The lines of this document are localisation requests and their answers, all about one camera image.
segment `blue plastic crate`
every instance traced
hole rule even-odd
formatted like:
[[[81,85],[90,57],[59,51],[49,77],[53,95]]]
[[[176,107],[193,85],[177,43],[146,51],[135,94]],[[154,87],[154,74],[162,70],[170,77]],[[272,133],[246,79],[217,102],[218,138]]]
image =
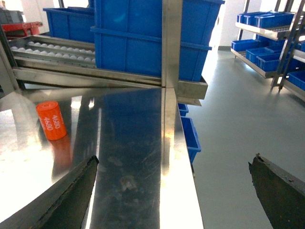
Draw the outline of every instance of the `blue plastic crate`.
[[[266,48],[256,48],[256,49],[248,49],[246,50],[246,58],[251,61],[252,63],[255,63],[257,65],[258,59],[257,56],[272,54],[274,51],[268,50]]]
[[[288,80],[299,88],[305,90],[305,71],[288,73]]]
[[[281,52],[283,49],[282,45],[275,45],[275,46],[267,46],[265,47],[267,50],[273,51],[274,53]]]
[[[187,113],[189,113],[189,109],[186,104],[178,104],[180,116],[185,117]]]
[[[277,46],[277,45],[283,46],[284,43],[285,43],[285,40],[280,40],[280,41],[270,40],[269,41],[269,46]]]
[[[260,15],[260,14],[264,14],[264,13],[267,13],[267,12],[251,12],[251,13],[240,13],[237,15],[237,22],[239,23],[243,23],[243,24],[248,24],[248,25],[251,25],[251,21],[249,21],[249,19],[247,17],[253,17],[254,16],[257,16],[257,15]]]
[[[305,42],[301,43],[301,51],[305,52]]]
[[[161,77],[161,38],[92,27],[98,68]],[[211,47],[181,43],[179,79],[200,81]]]
[[[259,28],[272,28],[279,26],[290,25],[294,17],[293,13],[276,13],[271,16],[259,15],[257,18],[257,27]]]
[[[265,72],[273,72],[276,71],[280,61],[280,53],[274,53],[270,55],[264,55],[264,56],[257,56],[258,62],[257,66],[261,69],[263,69]],[[284,68],[286,67],[288,61],[288,57],[284,63]],[[303,63],[292,59],[289,64],[288,70],[295,70],[297,67],[303,67]]]
[[[191,118],[181,117],[181,121],[189,158],[191,163],[193,163],[196,154],[201,151],[198,134]]]
[[[263,37],[261,35],[256,35],[255,37],[256,40],[260,41],[260,42],[267,42],[269,44],[269,42],[273,41],[269,38]]]
[[[50,36],[94,43],[90,27],[94,25],[94,11],[86,8],[44,8],[47,12]]]
[[[94,4],[95,0],[89,0],[89,8],[94,9],[95,8],[95,4]]]
[[[247,25],[256,26],[257,25],[257,18],[256,16],[266,15],[266,14],[274,14],[274,12],[253,12],[253,13],[245,13],[244,14],[244,21]]]
[[[162,0],[96,0],[98,28],[162,37]],[[208,45],[222,0],[184,0],[181,41]]]
[[[260,41],[256,40],[241,40],[241,41],[233,41],[231,48],[237,52],[245,51],[247,49],[259,48],[262,46]]]

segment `stainless steel frame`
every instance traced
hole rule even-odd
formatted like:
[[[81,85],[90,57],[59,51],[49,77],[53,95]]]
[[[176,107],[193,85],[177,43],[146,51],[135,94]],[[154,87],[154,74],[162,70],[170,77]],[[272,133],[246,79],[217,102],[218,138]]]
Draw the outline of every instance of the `stainless steel frame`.
[[[250,0],[245,0],[244,2],[244,13],[248,12]],[[239,28],[237,40],[240,41],[242,39],[244,30]]]
[[[286,39],[290,34],[289,26],[262,29],[262,28],[258,28],[258,27],[252,26],[252,25],[246,25],[246,24],[239,23],[239,22],[236,22],[235,26],[242,30],[250,31],[250,32],[256,33],[258,35],[270,38],[274,41]]]
[[[182,0],[163,0],[162,87],[174,88],[179,80]]]
[[[290,2],[288,0],[287,4],[290,5],[291,2],[293,3],[293,0],[291,0]],[[301,0],[300,5],[299,5],[299,9],[295,13],[294,18],[292,19],[292,22],[291,22],[291,25],[290,25],[290,28],[289,28],[289,36],[287,37],[287,39],[284,43],[284,46],[283,46],[283,49],[282,49],[282,52],[281,52],[281,56],[280,56],[280,60],[279,60],[280,63],[279,63],[279,65],[277,67],[277,70],[276,70],[277,71],[277,76],[273,78],[272,83],[271,83],[272,88],[275,87],[275,86],[280,86],[280,84],[278,84],[279,77],[286,75],[288,65],[290,63],[291,58],[289,58],[289,60],[286,64],[286,69],[284,69],[284,64],[286,62],[286,59],[287,59],[288,52],[290,50],[292,41],[296,38],[296,34],[297,34],[296,31],[299,28],[299,22],[300,22],[300,19],[301,19],[301,15],[302,15],[302,12],[303,12],[304,5],[305,5],[305,0]],[[302,26],[304,25],[303,21],[304,20],[302,20],[302,22],[301,22],[300,28],[302,28]]]

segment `orange cylinder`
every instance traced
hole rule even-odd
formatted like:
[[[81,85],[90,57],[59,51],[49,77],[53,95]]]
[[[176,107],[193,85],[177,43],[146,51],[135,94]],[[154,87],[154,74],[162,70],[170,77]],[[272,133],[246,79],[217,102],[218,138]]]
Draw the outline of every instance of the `orange cylinder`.
[[[36,111],[47,139],[58,140],[67,134],[58,102],[40,103],[36,106]]]

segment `metal table surface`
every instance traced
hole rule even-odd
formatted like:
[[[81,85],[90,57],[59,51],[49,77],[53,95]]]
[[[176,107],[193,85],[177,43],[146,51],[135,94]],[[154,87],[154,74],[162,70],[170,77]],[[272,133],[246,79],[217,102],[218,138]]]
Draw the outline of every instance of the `metal table surface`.
[[[36,104],[59,102],[68,134],[48,141]],[[0,99],[0,222],[90,155],[82,228],[203,228],[173,89],[58,89]]]

